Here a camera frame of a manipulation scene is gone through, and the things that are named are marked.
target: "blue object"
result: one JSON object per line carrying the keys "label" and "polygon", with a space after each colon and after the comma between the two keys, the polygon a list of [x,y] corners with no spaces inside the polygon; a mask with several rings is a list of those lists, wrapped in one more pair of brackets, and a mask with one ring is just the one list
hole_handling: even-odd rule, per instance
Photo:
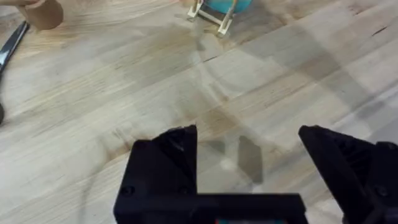
{"label": "blue object", "polygon": [[[238,0],[234,13],[239,13],[245,10],[252,0]],[[232,5],[233,0],[205,0],[205,4],[218,11],[226,14]]]}

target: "light wood surface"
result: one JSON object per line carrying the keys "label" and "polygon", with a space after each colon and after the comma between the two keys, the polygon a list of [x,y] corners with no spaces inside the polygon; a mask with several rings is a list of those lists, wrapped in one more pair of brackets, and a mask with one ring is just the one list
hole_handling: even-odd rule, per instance
{"label": "light wood surface", "polygon": [[221,40],[185,2],[60,2],[2,83],[0,223],[114,223],[133,142],[192,123],[200,192],[299,192],[310,223],[341,223],[297,131],[366,139],[397,119],[396,0],[256,0]]}

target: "dark stain on wood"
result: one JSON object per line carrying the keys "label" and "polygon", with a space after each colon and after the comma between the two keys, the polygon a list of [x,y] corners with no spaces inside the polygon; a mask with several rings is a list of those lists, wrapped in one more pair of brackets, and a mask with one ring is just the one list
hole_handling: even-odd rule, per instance
{"label": "dark stain on wood", "polygon": [[386,26],[386,27],[383,27],[382,29],[379,29],[377,32],[375,32],[375,33],[372,35],[372,37],[375,36],[375,35],[380,34],[381,32],[383,32],[383,31],[386,30],[386,29],[387,29],[387,26]]}

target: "scissors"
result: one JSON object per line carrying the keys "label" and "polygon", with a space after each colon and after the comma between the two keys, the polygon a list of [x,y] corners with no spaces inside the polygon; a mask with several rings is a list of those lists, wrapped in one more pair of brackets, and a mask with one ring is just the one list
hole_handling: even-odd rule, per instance
{"label": "scissors", "polygon": [[[21,42],[23,36],[29,30],[30,25],[24,21],[19,27],[12,33],[10,38],[4,44],[0,50],[0,84],[3,77],[3,71],[10,60],[11,56],[15,52],[18,44]],[[0,124],[4,119],[4,108],[0,104]]]}

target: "wood grain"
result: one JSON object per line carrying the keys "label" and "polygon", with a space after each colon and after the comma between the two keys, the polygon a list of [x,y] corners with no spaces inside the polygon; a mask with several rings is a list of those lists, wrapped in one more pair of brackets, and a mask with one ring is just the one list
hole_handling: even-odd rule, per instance
{"label": "wood grain", "polygon": [[200,192],[299,192],[311,223],[341,223],[297,131],[398,118],[398,2],[254,1],[221,40],[178,2],[61,3],[5,73],[0,223],[114,223],[133,142],[192,123]]}

